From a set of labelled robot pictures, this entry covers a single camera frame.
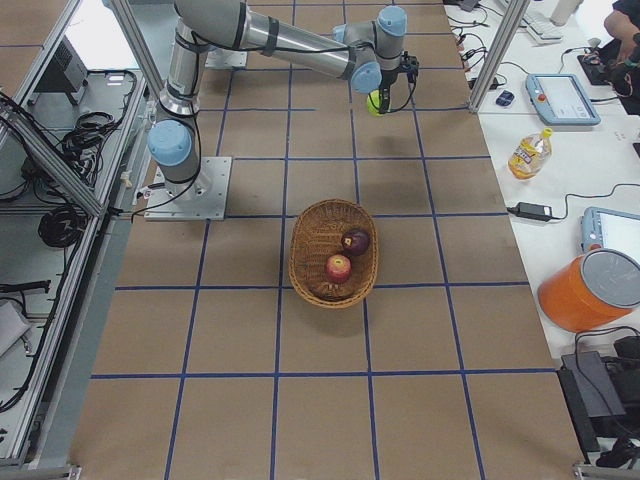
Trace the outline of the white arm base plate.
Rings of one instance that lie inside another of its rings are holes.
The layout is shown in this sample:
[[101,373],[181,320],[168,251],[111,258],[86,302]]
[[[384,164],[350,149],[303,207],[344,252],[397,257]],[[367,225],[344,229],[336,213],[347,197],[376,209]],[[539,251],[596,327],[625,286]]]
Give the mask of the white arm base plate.
[[159,167],[154,182],[161,183],[146,195],[143,212],[149,221],[222,221],[225,218],[231,157],[203,157],[199,176],[183,185],[167,182]]
[[207,54],[205,68],[209,70],[245,69],[247,56],[246,52],[214,47]]

